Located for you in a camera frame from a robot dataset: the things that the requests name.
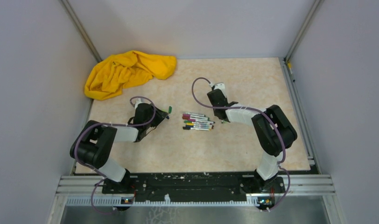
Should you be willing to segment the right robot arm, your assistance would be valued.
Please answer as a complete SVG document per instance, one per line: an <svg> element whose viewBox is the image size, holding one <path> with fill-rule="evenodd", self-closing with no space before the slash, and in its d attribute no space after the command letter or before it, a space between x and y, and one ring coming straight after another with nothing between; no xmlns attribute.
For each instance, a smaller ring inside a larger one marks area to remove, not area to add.
<svg viewBox="0 0 379 224"><path fill-rule="evenodd" d="M255 169L255 188L267 192L277 177L279 166L286 159L286 150L297 140L297 132L278 105L265 111L228 102L224 87L212 87L207 93L214 115L220 120L236 122L255 129L263 155Z"/></svg>

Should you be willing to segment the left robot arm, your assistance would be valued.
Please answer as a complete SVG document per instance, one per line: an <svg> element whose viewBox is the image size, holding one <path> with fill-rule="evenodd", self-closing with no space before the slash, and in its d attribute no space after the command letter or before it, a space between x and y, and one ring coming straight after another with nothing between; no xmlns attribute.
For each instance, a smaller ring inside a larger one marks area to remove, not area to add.
<svg viewBox="0 0 379 224"><path fill-rule="evenodd" d="M134 107L135 114L126 126L88 121L70 149L71 158L113 181L113 187L120 193L128 192L132 181L130 172L110 156L113 144L140 142L149 128L156 128L168 118L167 112L152 104L138 103Z"/></svg>

